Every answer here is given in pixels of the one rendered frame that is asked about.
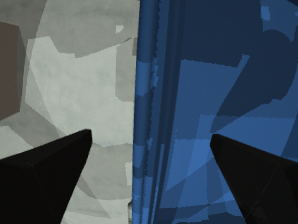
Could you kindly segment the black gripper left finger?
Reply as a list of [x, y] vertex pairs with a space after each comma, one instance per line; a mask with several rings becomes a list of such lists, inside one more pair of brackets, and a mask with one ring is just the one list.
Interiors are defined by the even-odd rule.
[[60, 224], [90, 153], [92, 129], [0, 160], [0, 224]]

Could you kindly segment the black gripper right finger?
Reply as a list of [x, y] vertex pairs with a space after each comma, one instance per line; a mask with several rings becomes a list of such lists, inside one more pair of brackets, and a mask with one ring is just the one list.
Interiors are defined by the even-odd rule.
[[298, 224], [298, 163], [223, 135], [209, 145], [246, 224]]

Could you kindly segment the blue plastic tray with wire bars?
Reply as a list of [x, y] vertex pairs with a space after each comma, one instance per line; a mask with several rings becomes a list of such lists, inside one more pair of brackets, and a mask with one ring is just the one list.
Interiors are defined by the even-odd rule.
[[298, 163], [298, 0], [141, 0], [132, 224], [246, 224], [213, 135]]

